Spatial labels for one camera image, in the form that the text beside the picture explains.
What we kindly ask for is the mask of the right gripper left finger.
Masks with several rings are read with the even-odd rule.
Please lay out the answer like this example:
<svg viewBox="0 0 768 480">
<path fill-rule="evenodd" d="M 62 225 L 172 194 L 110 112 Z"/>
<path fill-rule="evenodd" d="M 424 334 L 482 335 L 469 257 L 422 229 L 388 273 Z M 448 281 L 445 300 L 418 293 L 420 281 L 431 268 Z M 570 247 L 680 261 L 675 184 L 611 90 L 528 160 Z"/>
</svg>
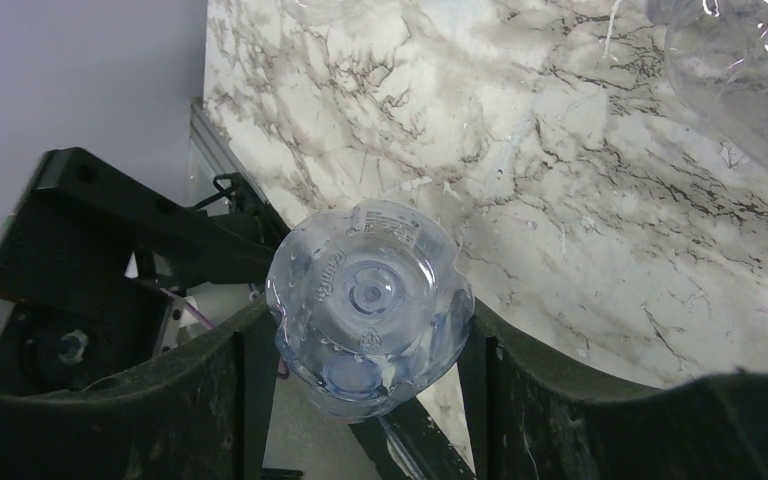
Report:
<svg viewBox="0 0 768 480">
<path fill-rule="evenodd" d="M 278 367 L 256 301 L 82 391 L 0 395 L 0 479 L 257 479 Z"/>
</svg>

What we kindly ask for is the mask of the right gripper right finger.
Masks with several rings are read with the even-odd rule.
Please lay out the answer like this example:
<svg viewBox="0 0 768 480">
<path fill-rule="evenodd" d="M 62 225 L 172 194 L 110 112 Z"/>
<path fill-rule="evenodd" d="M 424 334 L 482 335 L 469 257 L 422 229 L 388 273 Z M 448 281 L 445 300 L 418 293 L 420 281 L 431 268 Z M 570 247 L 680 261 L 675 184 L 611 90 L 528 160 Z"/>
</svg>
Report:
<svg viewBox="0 0 768 480">
<path fill-rule="evenodd" d="M 458 373 L 481 479 L 768 479 L 768 374 L 652 388 L 577 361 L 483 304 Z"/>
</svg>

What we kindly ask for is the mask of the blue cap clear bottle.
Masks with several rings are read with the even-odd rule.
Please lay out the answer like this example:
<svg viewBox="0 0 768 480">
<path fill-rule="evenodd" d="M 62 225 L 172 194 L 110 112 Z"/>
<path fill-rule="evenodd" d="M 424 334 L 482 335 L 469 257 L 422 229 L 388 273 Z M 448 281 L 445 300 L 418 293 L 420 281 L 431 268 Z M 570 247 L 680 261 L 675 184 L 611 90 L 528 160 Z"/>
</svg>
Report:
<svg viewBox="0 0 768 480">
<path fill-rule="evenodd" d="M 388 200 L 289 232 L 265 297 L 280 356 L 317 408 L 348 423 L 382 416 L 451 369 L 475 311 L 457 254 L 437 222 Z"/>
</svg>

